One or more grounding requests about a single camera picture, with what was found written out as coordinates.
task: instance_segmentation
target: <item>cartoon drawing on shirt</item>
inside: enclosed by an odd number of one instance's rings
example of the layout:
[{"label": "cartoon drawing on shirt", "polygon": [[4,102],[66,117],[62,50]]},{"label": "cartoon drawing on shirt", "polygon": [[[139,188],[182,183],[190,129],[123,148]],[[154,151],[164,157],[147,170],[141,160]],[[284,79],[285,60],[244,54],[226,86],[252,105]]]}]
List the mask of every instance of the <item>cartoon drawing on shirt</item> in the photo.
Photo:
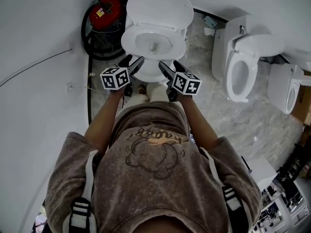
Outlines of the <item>cartoon drawing on shirt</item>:
[{"label": "cartoon drawing on shirt", "polygon": [[128,139],[133,136],[139,138],[126,148],[129,153],[125,160],[126,165],[152,173],[157,180],[165,180],[172,175],[178,165],[179,155],[185,156],[185,151],[177,150],[176,146],[189,142],[185,136],[163,129],[153,131],[151,128],[140,128]]}]

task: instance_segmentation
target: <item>person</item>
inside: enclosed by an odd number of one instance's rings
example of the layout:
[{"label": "person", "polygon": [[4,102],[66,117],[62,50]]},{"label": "person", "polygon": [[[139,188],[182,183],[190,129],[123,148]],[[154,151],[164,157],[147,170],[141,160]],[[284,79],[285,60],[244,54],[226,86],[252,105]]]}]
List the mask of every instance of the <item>person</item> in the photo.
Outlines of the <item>person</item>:
[{"label": "person", "polygon": [[191,96],[169,102],[166,89],[148,84],[147,94],[140,90],[117,117],[124,89],[111,92],[84,136],[68,134],[45,200],[52,232],[62,232],[71,202],[81,196],[93,150],[91,211],[98,233],[228,232],[222,187],[203,151],[221,182],[247,204],[255,225],[261,193],[240,157],[225,137],[218,138]]}]

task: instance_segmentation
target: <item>forearm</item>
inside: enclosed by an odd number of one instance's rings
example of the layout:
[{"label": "forearm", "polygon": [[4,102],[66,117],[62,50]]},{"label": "forearm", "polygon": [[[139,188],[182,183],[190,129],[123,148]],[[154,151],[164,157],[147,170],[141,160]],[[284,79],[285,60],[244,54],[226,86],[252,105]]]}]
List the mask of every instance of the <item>forearm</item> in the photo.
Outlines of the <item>forearm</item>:
[{"label": "forearm", "polygon": [[180,102],[187,116],[195,143],[207,151],[212,150],[218,139],[217,134],[201,114],[191,97],[185,96]]},{"label": "forearm", "polygon": [[110,142],[120,99],[121,96],[118,93],[111,93],[84,135],[99,148],[102,154],[106,152]]}]

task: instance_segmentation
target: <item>backpack strap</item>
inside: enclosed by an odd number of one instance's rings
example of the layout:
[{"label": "backpack strap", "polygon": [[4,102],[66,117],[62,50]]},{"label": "backpack strap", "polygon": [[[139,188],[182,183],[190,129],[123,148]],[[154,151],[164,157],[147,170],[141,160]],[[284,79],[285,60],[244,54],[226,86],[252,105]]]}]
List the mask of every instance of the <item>backpack strap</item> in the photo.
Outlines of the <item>backpack strap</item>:
[{"label": "backpack strap", "polygon": [[209,161],[210,171],[214,179],[219,183],[223,190],[223,196],[229,215],[230,233],[247,233],[252,230],[252,220],[247,204],[236,194],[230,185],[224,185],[219,179],[214,159],[204,149],[200,148]]},{"label": "backpack strap", "polygon": [[86,162],[86,184],[82,196],[71,203],[71,213],[63,222],[63,233],[96,233],[96,219],[91,212],[91,197],[94,183],[93,158],[97,153],[89,153]]}]

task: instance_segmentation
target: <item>wall outlet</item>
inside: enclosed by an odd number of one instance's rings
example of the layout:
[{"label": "wall outlet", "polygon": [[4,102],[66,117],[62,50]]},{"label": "wall outlet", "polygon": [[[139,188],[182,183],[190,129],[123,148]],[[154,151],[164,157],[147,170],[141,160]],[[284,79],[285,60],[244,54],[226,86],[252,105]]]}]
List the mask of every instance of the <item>wall outlet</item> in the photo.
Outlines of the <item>wall outlet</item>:
[{"label": "wall outlet", "polygon": [[72,82],[66,84],[66,93],[70,93],[73,90]]}]

